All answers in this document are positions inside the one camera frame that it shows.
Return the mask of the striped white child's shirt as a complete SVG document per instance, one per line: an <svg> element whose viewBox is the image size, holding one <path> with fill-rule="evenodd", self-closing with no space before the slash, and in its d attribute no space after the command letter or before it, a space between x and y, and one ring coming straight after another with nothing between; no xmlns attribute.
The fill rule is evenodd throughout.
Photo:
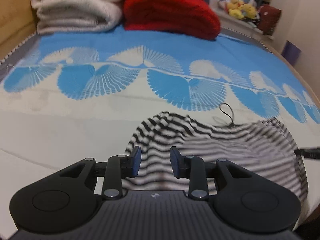
<svg viewBox="0 0 320 240"><path fill-rule="evenodd" d="M188 190L186 179L174 177L170 149L214 163L224 158L292 191L300 201L309 192L297 144L277 118L216 126L193 116L157 111L144 116L125 148L142 151L136 178L123 179L126 190Z"/></svg>

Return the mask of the blue and cream bedspread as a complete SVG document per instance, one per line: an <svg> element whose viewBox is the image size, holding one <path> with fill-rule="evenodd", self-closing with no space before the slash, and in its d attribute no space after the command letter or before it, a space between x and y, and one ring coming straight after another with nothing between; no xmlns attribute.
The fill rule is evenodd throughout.
<svg viewBox="0 0 320 240"><path fill-rule="evenodd" d="M1 65L1 236L22 187L76 161L124 154L144 116L172 111L216 126L277 118L297 147L319 145L319 107L291 68L251 41L156 31L58 33ZM319 161L305 160L301 219L319 206Z"/></svg>

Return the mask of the purple box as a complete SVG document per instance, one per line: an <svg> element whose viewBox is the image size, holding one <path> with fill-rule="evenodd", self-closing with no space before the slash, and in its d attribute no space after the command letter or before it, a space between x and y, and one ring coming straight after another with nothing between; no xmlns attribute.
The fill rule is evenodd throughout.
<svg viewBox="0 0 320 240"><path fill-rule="evenodd" d="M295 66L300 56L300 52L301 50L296 45L287 41L281 55L289 64Z"/></svg>

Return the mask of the dark red bag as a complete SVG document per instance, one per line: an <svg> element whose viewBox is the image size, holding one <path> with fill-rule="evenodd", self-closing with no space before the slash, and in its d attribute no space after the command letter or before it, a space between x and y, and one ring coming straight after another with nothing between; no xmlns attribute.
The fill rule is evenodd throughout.
<svg viewBox="0 0 320 240"><path fill-rule="evenodd" d="M276 28L282 11L269 4L263 4L259 10L260 21L258 23L258 29L260 29L264 35L272 35Z"/></svg>

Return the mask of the folded red blanket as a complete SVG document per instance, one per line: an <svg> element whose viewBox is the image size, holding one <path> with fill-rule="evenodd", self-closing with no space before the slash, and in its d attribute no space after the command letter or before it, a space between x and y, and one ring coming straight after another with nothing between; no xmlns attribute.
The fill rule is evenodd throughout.
<svg viewBox="0 0 320 240"><path fill-rule="evenodd" d="M221 32L219 17L203 0L125 0L126 30L167 31L215 39Z"/></svg>

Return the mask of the yellow plush toys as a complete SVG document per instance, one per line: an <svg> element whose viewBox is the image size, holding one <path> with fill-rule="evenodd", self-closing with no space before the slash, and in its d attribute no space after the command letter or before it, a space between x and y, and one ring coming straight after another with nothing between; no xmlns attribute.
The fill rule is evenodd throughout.
<svg viewBox="0 0 320 240"><path fill-rule="evenodd" d="M229 16L242 21L258 21L260 20L255 0L219 0L218 6L224 10Z"/></svg>

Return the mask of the folded cream blanket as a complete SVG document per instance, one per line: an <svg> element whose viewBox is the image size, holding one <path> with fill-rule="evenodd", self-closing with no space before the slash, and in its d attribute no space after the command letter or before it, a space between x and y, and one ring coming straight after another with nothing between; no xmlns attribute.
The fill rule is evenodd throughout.
<svg viewBox="0 0 320 240"><path fill-rule="evenodd" d="M37 33L102 32L122 19L123 0L30 0L38 18Z"/></svg>

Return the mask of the wooden headboard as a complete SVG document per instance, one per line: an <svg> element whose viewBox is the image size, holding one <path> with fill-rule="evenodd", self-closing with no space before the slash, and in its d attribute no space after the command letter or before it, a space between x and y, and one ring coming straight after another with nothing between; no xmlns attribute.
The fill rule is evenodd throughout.
<svg viewBox="0 0 320 240"><path fill-rule="evenodd" d="M1 59L36 30L30 0L1 0Z"/></svg>

